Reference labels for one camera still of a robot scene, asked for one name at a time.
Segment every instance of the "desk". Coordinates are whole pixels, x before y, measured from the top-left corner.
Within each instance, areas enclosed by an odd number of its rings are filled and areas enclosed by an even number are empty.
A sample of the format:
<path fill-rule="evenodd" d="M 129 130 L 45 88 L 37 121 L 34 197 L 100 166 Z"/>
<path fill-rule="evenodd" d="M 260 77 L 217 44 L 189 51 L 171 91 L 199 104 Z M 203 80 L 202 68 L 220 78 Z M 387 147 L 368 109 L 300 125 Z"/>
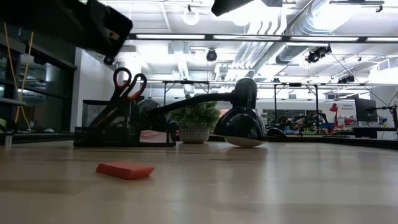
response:
<path fill-rule="evenodd" d="M 0 151 L 2 223 L 396 224 L 398 154 L 314 143 Z M 104 161 L 155 166 L 148 179 L 95 173 Z"/>
<path fill-rule="evenodd" d="M 361 137 L 369 137 L 377 139 L 377 132 L 378 131 L 393 131 L 396 132 L 395 128 L 382 128 L 382 127 L 360 127 L 360 128 L 353 128 L 353 132 L 356 138 Z"/>

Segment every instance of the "red sticky note pad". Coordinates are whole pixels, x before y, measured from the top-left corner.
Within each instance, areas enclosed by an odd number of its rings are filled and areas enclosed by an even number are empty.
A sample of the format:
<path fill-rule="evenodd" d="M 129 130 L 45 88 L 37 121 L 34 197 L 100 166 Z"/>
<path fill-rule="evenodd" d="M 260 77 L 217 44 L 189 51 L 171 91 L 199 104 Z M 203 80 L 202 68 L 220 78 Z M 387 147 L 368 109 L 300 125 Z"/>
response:
<path fill-rule="evenodd" d="M 147 177 L 155 167 L 144 164 L 131 164 L 129 162 L 105 162 L 98 164 L 96 172 L 117 177 L 124 180 L 132 180 Z"/>

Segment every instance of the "green plant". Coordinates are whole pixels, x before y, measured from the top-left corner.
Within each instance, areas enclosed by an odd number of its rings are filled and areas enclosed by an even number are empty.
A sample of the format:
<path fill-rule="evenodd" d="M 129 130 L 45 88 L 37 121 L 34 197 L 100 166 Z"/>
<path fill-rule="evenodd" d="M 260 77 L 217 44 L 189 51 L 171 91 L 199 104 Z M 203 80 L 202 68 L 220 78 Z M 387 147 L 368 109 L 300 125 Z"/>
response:
<path fill-rule="evenodd" d="M 216 109 L 217 102 L 198 103 L 170 112 L 170 118 L 181 128 L 210 128 L 213 129 L 220 118 L 220 111 Z"/>

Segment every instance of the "yellow cord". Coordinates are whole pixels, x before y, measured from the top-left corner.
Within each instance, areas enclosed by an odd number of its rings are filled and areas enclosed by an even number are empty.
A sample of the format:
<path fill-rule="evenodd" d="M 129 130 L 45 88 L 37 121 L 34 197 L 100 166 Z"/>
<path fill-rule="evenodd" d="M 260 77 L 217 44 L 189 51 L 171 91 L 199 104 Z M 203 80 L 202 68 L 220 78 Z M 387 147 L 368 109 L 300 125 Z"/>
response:
<path fill-rule="evenodd" d="M 10 61 L 10 67 L 11 67 L 12 78 L 14 79 L 14 86 L 15 86 L 15 89 L 18 90 L 18 85 L 17 85 L 16 76 L 15 76 L 14 66 L 13 66 L 13 64 L 12 64 L 11 50 L 10 50 L 10 44 L 9 44 L 9 41 L 8 41 L 8 31 L 7 31 L 7 24 L 6 24 L 6 23 L 4 23 L 4 32 L 5 32 L 5 35 L 6 35 L 7 51 L 8 51 L 8 58 L 9 58 L 9 61 Z M 29 50 L 28 50 L 28 58 L 29 58 L 30 52 L 31 52 L 31 50 L 32 50 L 33 36 L 34 36 L 34 32 L 32 32 L 31 35 L 30 35 L 30 44 L 29 44 Z M 22 81 L 21 93 L 19 94 L 19 100 L 20 100 L 20 101 L 22 101 L 22 94 L 23 94 L 23 92 L 24 92 L 25 80 L 26 80 L 26 76 L 27 76 L 28 67 L 29 67 L 29 60 L 26 61 L 26 68 L 25 68 L 24 80 Z M 18 106 L 18 107 L 17 107 L 17 114 L 16 114 L 16 117 L 15 117 L 15 123 L 18 122 L 18 118 L 19 118 L 19 108 L 20 108 L 20 107 L 21 107 L 21 106 Z M 28 127 L 28 130 L 30 130 L 30 125 L 29 125 L 29 122 L 28 122 L 28 120 L 27 120 L 27 118 L 26 118 L 24 108 L 21 107 L 21 110 L 22 110 L 22 115 L 23 115 L 23 117 L 24 117 L 24 119 L 25 119 L 26 125 L 27 125 L 27 127 Z"/>

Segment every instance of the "computer monitor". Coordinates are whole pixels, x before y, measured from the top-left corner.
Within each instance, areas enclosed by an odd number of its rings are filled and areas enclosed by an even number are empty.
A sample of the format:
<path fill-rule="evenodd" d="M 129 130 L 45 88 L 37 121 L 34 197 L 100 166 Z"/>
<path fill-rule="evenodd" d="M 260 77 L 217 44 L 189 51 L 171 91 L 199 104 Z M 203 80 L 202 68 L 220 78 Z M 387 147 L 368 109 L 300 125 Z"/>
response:
<path fill-rule="evenodd" d="M 376 107 L 376 101 L 355 98 L 355 109 L 357 121 L 378 122 L 376 110 L 370 110 Z"/>

